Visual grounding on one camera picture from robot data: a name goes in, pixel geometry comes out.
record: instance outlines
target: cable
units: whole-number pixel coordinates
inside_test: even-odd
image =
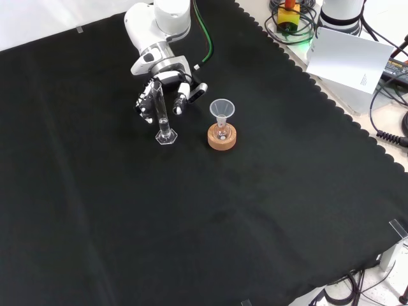
[[[364,292],[366,292],[366,291],[378,286],[380,283],[384,282],[387,279],[387,277],[390,275],[390,273],[392,272],[394,267],[395,267],[395,262],[394,262],[393,266],[391,267],[391,269],[389,270],[389,272],[387,273],[387,275],[380,282],[378,282],[377,284],[367,288],[366,290],[363,290],[365,270],[361,270],[361,271],[357,271],[357,272],[350,272],[347,276],[341,278],[340,280],[338,280],[336,282],[332,282],[331,284],[328,285],[328,286],[331,286],[332,284],[338,284],[341,281],[349,279],[351,281],[352,288],[351,288],[351,294],[347,298],[341,299],[341,300],[336,300],[336,299],[333,299],[332,297],[328,296],[326,291],[324,291],[324,296],[326,297],[328,303],[333,304],[333,305],[338,305],[338,306],[339,305],[347,305],[345,303],[351,303],[351,306],[357,306],[358,302],[360,300],[360,295],[363,295],[365,298],[369,299],[370,301],[372,301],[372,302],[374,302],[374,303],[376,303],[376,304],[378,304],[380,306],[385,306],[384,304],[379,303],[379,302],[373,300],[372,298],[368,297],[367,295],[364,294]],[[356,283],[356,280],[354,279],[354,277],[352,275],[353,273],[354,273],[354,275],[358,274],[358,283]],[[315,302],[315,300],[313,300],[310,303],[309,306],[315,306],[314,302]]]
[[[343,298],[343,299],[338,300],[338,299],[335,299],[335,298],[332,298],[331,296],[329,296],[327,291],[324,289],[324,297],[326,298],[328,303],[336,305],[336,306],[345,306],[345,305],[350,304],[351,302],[354,301],[354,299],[356,298],[357,294],[360,291],[359,285],[357,285],[356,280],[351,275],[351,273],[348,273],[347,279],[349,279],[349,281],[351,283],[351,293],[350,293],[350,295],[347,298]]]
[[[208,54],[205,56],[205,58],[201,61],[200,64],[197,64],[194,66],[195,70],[199,70],[206,62],[208,62],[208,60],[212,57],[212,55],[214,54],[214,44],[212,43],[212,39],[211,39],[211,35],[204,23],[203,17],[200,14],[200,11],[198,10],[198,6],[197,6],[197,2],[196,0],[193,0],[193,7],[194,7],[194,11],[196,13],[196,17],[198,19],[198,22],[200,23],[201,28],[203,29],[203,32],[205,34],[205,37],[208,41],[209,44],[209,50],[208,50]]]
[[[404,105],[408,106],[408,103],[406,102],[404,97],[401,95],[401,93],[398,91],[398,86],[396,84],[394,84],[394,91],[397,94],[397,96],[402,100],[402,102],[404,102]]]
[[[406,51],[404,51],[403,49],[401,49],[399,46],[397,46],[396,44],[394,44],[392,41],[388,40],[387,38],[385,38],[383,35],[381,35],[380,33],[378,33],[376,30],[374,30],[364,19],[363,14],[361,14],[361,23],[363,24],[364,28],[367,30],[367,32],[369,33],[369,35],[371,35],[371,37],[375,40],[378,41],[378,38],[375,36],[378,35],[379,37],[381,37],[383,40],[385,40],[387,43],[389,43],[390,45],[394,46],[397,50],[399,50],[400,52],[404,53],[406,56],[408,56],[408,53]]]
[[[366,291],[368,291],[368,290],[370,290],[370,289],[372,289],[372,288],[374,288],[374,287],[380,285],[380,283],[382,283],[383,281],[385,281],[385,280],[387,279],[387,277],[390,275],[390,273],[393,271],[393,269],[394,269],[394,267],[395,267],[395,263],[396,263],[396,261],[394,261],[393,266],[391,267],[391,269],[389,270],[389,272],[387,273],[387,275],[385,275],[385,277],[384,277],[382,280],[380,280],[377,284],[375,284],[375,285],[373,285],[373,286],[371,286],[371,287],[369,287],[369,288],[363,290],[361,293],[364,293],[364,292],[366,292]]]
[[[285,6],[283,4],[281,4],[280,0],[270,0],[269,2],[269,6],[271,8],[271,17],[267,18],[265,20],[265,29],[268,32],[268,34],[276,41],[278,41],[279,43],[282,43],[283,45],[297,45],[300,43],[305,43],[310,41],[313,38],[313,34],[314,31],[316,30],[316,23],[314,22],[314,19],[317,15],[317,12],[315,9],[313,9],[314,5],[316,4],[316,0],[303,0],[298,2],[298,4],[300,4],[300,11],[296,11],[294,9],[291,8],[285,8]],[[286,29],[284,27],[282,27],[281,25],[279,25],[275,19],[276,14],[278,14],[278,10],[279,8],[284,8],[287,11],[293,11],[296,14],[300,15],[300,19],[302,20],[306,20],[307,23],[306,25],[301,28],[301,29],[297,29],[295,31],[290,31],[289,29]],[[271,20],[274,22],[274,24],[276,25],[276,29],[281,30],[283,32],[284,36],[305,36],[305,35],[309,35],[308,38],[304,39],[304,40],[298,40],[298,41],[283,41],[281,40],[275,33],[271,32],[271,30],[269,30],[267,24],[268,21]]]
[[[370,115],[371,125],[377,131],[377,137],[382,138],[383,140],[386,140],[388,142],[397,144],[397,145],[399,145],[401,147],[408,147],[408,138],[407,137],[399,137],[399,136],[389,134],[389,133],[386,133],[384,131],[381,131],[381,130],[377,129],[377,127],[374,124],[374,120],[372,118],[372,106],[374,104],[374,101],[375,101],[376,97],[378,96],[379,92],[381,91],[381,89],[384,89],[384,86],[387,86],[389,83],[394,81],[396,78],[402,77],[403,75],[408,75],[408,72],[400,73],[399,75],[393,76],[387,82],[385,82],[384,85],[379,84],[380,89],[377,90],[377,92],[374,94],[374,97],[372,98],[372,101],[371,101],[371,104],[370,104],[369,115]]]

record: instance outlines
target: black wire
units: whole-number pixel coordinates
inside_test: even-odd
[[[271,17],[267,18],[265,20],[265,30],[268,32],[268,34],[276,41],[278,41],[279,43],[282,43],[283,45],[297,45],[300,43],[305,43],[310,41],[313,38],[313,33],[316,30],[316,23],[314,22],[314,19],[317,15],[317,12],[315,9],[313,9],[313,6],[315,5],[316,1],[315,0],[303,0],[303,2],[307,3],[307,4],[312,4],[312,6],[309,5],[301,5],[301,10],[300,11],[296,11],[294,9],[291,8],[285,8],[284,5],[281,5],[280,2],[278,0],[271,0],[270,1],[270,7],[272,9],[272,15]],[[295,30],[295,31],[288,31],[287,29],[281,27],[277,21],[275,20],[275,16],[278,13],[279,8],[284,8],[287,11],[293,11],[297,14],[300,15],[300,19],[302,20],[306,20],[307,24],[299,29],[299,30]],[[277,30],[280,29],[284,35],[288,35],[288,36],[305,36],[305,35],[309,35],[309,37],[305,40],[298,40],[298,41],[282,41],[275,33],[271,32],[271,30],[269,30],[268,28],[268,21],[271,20],[274,22],[274,24],[276,25]],[[309,30],[307,32],[301,33],[304,29],[309,28]]]
[[[380,87],[380,94],[386,96],[388,99],[392,99],[394,101],[396,101],[398,104],[401,104],[402,106],[408,106],[408,104],[406,104],[406,100],[404,99],[404,97],[401,95],[400,92],[398,92],[397,86],[395,86],[394,88],[395,93],[397,94],[398,97],[400,97],[402,99],[402,101],[398,100],[396,97],[394,97],[388,90],[387,88]]]
[[[381,305],[381,306],[386,306],[386,305],[384,305],[384,304],[381,304],[381,303],[379,303],[379,302],[377,302],[377,301],[375,301],[375,300],[373,300],[372,298],[369,298],[367,295],[365,295],[364,293],[361,293],[365,298],[368,298],[370,301],[373,301],[374,303],[376,303],[376,304],[378,304],[378,305]]]
[[[367,30],[367,32],[369,33],[369,35],[371,35],[371,37],[375,40],[378,41],[378,38],[375,36],[378,35],[379,37],[381,37],[383,40],[385,40],[387,43],[389,43],[390,45],[394,46],[395,48],[397,48],[397,50],[399,50],[400,52],[404,53],[406,56],[408,56],[408,53],[406,51],[404,51],[403,49],[401,49],[399,46],[397,46],[396,44],[394,44],[392,41],[388,40],[387,38],[385,38],[383,35],[381,35],[380,33],[378,33],[376,30],[374,30],[364,19],[363,14],[361,14],[361,23],[364,25],[364,28]]]
[[[364,285],[364,278],[365,278],[365,270],[362,271],[358,271],[358,272],[350,272],[347,276],[341,278],[340,280],[336,281],[336,282],[332,282],[331,284],[329,284],[328,286],[331,286],[332,284],[338,284],[342,281],[345,281],[346,279],[349,279],[351,281],[351,294],[345,298],[345,299],[341,299],[341,300],[336,300],[330,296],[328,296],[327,292],[324,291],[324,296],[327,299],[327,302],[333,305],[347,305],[348,303],[352,303],[351,306],[357,306],[358,302],[360,300],[360,295],[363,295],[365,298],[368,298],[370,301],[380,305],[380,306],[385,306],[382,303],[379,303],[375,300],[373,300],[372,298],[369,298],[367,295],[364,294],[364,292],[380,285],[382,282],[384,282],[388,276],[390,275],[390,273],[393,271],[394,267],[395,267],[395,263],[393,264],[393,266],[391,267],[391,269],[389,270],[389,272],[387,273],[387,275],[381,280],[379,281],[377,284],[363,290],[363,285]],[[353,274],[356,275],[358,274],[358,283],[356,283]]]
[[[367,289],[363,290],[361,293],[364,293],[364,292],[366,292],[366,291],[368,291],[368,290],[370,290],[370,289],[372,289],[372,288],[374,288],[374,287],[380,285],[380,283],[382,283],[383,281],[385,281],[385,280],[387,279],[387,277],[390,275],[390,273],[393,271],[393,269],[394,269],[394,267],[395,267],[395,263],[396,263],[396,261],[394,261],[394,264],[393,264],[392,268],[389,270],[389,272],[387,273],[387,275],[385,275],[385,277],[384,277],[382,280],[380,280],[377,284],[375,284],[375,285],[373,285],[373,286],[371,286],[371,287],[368,287]]]
[[[394,81],[395,79],[402,77],[403,75],[408,75],[408,72],[404,72],[404,73],[400,73],[399,75],[393,76],[392,78],[390,78],[387,82],[385,82],[384,84],[379,84],[380,89],[377,90],[377,92],[374,94],[374,97],[372,98],[371,104],[370,104],[370,121],[371,121],[371,125],[372,127],[378,132],[377,127],[374,124],[373,118],[372,118],[372,106],[374,104],[374,101],[376,99],[376,97],[378,96],[379,92],[381,91],[381,89],[384,89],[385,86],[387,86],[389,83],[391,83],[392,81]]]
[[[406,102],[406,100],[404,99],[404,97],[401,95],[401,93],[398,90],[398,86],[396,84],[394,84],[394,91],[397,94],[397,96],[402,100],[402,102],[404,102],[405,106],[408,106],[408,103]]]
[[[351,283],[351,293],[350,293],[350,295],[347,298],[343,298],[343,299],[338,300],[338,299],[335,299],[335,298],[332,298],[331,296],[329,296],[327,291],[324,289],[324,297],[326,298],[328,303],[336,305],[336,306],[344,306],[344,305],[350,304],[352,301],[354,301],[354,299],[356,298],[356,296],[357,296],[357,294],[359,292],[359,286],[357,285],[356,280],[351,275],[351,273],[348,273],[347,279]]]

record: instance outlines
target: hexagonal base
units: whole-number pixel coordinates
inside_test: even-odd
[[[174,129],[171,129],[169,137],[163,137],[160,131],[156,135],[156,140],[161,145],[171,145],[172,143],[176,141],[176,139],[177,139],[177,133],[174,132]]]

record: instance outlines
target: test tube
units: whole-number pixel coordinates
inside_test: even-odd
[[[161,82],[155,81],[151,84],[151,86],[157,121],[160,128],[160,131],[156,135],[156,140],[161,145],[169,145],[174,143],[177,138],[177,134],[172,128],[170,128],[170,124],[168,122]]]

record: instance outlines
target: electronic device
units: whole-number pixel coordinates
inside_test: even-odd
[[[300,5],[295,0],[286,0],[285,7],[278,8],[278,32],[291,32],[298,29],[300,21]]]

